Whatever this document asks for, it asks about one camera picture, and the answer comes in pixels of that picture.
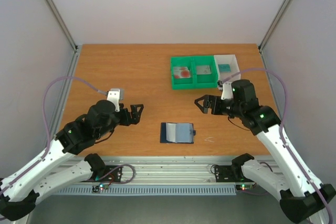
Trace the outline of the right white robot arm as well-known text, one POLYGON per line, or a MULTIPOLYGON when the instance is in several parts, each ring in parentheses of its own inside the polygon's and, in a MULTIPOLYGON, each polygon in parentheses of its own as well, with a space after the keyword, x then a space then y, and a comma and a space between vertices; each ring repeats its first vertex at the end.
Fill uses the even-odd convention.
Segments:
POLYGON ((246 79, 227 82, 221 96, 204 95, 194 101, 206 114, 239 118, 266 147, 283 176, 262 166, 250 154, 237 156, 230 166, 236 182, 251 180, 275 197, 282 212, 293 223, 301 223, 326 208, 335 188, 324 184, 309 169, 289 141, 275 111, 260 105, 254 85, 246 79))

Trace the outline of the dark blue card holder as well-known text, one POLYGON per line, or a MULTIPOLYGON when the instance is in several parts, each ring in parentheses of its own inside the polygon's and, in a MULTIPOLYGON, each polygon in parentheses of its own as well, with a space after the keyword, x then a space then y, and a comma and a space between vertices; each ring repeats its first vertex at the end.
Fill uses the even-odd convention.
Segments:
POLYGON ((192 123, 167 123, 160 126, 160 143, 193 144, 196 131, 192 123))

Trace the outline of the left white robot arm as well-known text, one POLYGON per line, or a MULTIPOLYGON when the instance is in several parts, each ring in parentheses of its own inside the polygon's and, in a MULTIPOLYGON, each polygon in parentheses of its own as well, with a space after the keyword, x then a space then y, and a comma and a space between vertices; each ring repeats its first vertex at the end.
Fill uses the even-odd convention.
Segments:
POLYGON ((100 100, 88 113, 64 126, 22 169, 1 180, 1 216, 10 221, 31 213, 37 204, 58 190, 82 181, 98 182, 112 174, 98 154, 89 154, 74 166, 57 173, 51 171, 80 154, 83 150, 105 141, 117 126, 138 124, 144 106, 130 109, 100 100))

